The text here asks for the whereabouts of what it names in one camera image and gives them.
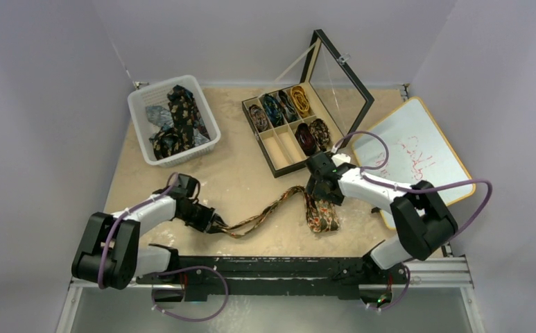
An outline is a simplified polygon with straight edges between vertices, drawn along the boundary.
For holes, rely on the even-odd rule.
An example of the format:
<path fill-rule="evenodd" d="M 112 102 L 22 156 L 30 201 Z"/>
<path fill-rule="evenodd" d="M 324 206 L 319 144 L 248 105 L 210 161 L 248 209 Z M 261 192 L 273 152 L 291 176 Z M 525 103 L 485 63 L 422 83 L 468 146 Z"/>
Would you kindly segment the paisley orange green tie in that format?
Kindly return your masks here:
<path fill-rule="evenodd" d="M 340 229 L 340 219 L 334 204 L 314 200 L 305 187 L 295 185 L 286 189 L 259 213 L 229 225 L 228 228 L 218 228 L 218 232 L 240 239 L 258 230 L 271 219 L 289 216 L 299 220 L 314 234 L 335 232 Z"/>

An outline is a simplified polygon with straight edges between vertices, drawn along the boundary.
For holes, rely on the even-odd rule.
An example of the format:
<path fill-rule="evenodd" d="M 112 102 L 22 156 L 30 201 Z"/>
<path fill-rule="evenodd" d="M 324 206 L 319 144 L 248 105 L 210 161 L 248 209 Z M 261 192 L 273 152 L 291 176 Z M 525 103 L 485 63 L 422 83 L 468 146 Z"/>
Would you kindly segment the black tie organizer box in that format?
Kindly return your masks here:
<path fill-rule="evenodd" d="M 324 30 L 308 49 L 242 109 L 268 168 L 279 178 L 305 167 L 357 130 L 374 104 L 372 93 Z"/>

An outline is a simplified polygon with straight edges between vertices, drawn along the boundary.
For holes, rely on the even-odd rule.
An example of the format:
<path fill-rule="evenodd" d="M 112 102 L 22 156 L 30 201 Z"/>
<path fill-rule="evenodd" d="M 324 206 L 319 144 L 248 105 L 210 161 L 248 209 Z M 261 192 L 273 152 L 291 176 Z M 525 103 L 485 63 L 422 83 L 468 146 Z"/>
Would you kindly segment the white plastic basket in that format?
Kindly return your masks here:
<path fill-rule="evenodd" d="M 198 81 L 178 76 L 128 96 L 132 122 L 149 165 L 171 167 L 211 152 L 221 132 Z"/>

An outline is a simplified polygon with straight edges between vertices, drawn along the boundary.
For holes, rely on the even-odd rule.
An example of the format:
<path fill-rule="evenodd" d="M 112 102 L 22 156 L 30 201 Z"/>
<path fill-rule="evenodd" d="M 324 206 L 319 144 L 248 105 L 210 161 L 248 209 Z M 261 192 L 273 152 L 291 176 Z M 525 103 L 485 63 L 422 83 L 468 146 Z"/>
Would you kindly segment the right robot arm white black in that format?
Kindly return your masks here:
<path fill-rule="evenodd" d="M 392 185 L 369 176 L 341 154 L 318 152 L 306 160 L 311 176 L 309 194 L 341 206 L 346 198 L 365 201 L 389 213 L 396 236 L 381 242 L 364 257 L 364 276 L 380 282 L 390 269 L 410 259 L 425 260 L 458 231 L 458 224 L 433 185 Z"/>

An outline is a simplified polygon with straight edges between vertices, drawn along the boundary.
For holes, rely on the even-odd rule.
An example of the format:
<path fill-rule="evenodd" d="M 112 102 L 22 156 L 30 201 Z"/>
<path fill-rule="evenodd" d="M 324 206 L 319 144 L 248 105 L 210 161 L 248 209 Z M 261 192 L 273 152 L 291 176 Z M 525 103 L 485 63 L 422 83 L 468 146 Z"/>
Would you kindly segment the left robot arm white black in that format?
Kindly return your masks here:
<path fill-rule="evenodd" d="M 135 206 L 111 214 L 93 213 L 72 261 L 72 276 L 100 289 L 117 290 L 145 275 L 164 284 L 175 282 L 180 276 L 178 250 L 159 244 L 140 248 L 139 239 L 173 219 L 201 233 L 222 232 L 226 223 L 214 208 L 199 203 L 199 191 L 196 178 L 172 173 L 163 188 Z"/>

